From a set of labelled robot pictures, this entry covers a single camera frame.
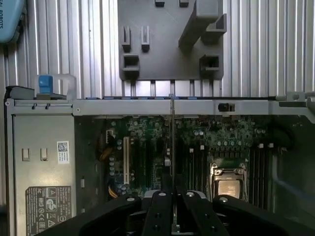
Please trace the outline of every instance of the wire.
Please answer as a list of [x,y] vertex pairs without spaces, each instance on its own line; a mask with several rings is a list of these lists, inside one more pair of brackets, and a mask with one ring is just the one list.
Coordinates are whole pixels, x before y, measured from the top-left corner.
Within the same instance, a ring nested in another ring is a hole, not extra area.
[[112,153],[113,149],[111,147],[108,147],[105,149],[102,153],[102,155],[99,157],[100,161],[105,161],[105,159]]
[[117,198],[117,194],[110,188],[110,186],[108,187],[108,193],[112,198]]

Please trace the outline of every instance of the power supply label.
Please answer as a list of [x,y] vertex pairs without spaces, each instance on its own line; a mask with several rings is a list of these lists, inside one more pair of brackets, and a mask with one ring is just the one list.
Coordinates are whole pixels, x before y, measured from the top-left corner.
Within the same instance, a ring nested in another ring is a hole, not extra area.
[[25,191],[27,236],[72,217],[71,186],[29,187]]

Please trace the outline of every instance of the metal frame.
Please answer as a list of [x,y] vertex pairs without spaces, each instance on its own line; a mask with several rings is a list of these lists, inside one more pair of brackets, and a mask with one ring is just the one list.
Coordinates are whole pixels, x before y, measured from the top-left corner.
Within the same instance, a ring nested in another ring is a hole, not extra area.
[[[220,103],[235,104],[234,112],[220,112]],[[270,100],[204,100],[204,99],[112,99],[112,100],[14,100],[8,99],[6,105],[7,128],[7,196],[9,235],[15,235],[15,185],[14,185],[14,143],[12,116],[32,115],[69,115],[69,116],[154,116],[182,115],[195,117],[197,115],[298,115],[306,116],[315,123],[315,97],[308,97],[304,105],[301,101],[270,101]]]

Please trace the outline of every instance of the screw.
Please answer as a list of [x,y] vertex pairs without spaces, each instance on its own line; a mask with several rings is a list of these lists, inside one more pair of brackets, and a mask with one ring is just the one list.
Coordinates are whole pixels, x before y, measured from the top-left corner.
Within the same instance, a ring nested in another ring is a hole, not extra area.
[[187,192],[186,195],[192,197],[192,196],[194,196],[194,193],[193,192]]
[[221,197],[219,200],[220,200],[221,202],[223,202],[223,203],[227,203],[227,201],[228,201],[228,199],[225,198],[225,197]]

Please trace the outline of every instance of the expansion card slot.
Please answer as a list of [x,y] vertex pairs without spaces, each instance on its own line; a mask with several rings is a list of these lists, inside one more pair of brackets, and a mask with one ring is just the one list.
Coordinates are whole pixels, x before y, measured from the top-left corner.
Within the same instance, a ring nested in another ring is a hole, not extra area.
[[129,184],[130,138],[124,137],[124,184]]

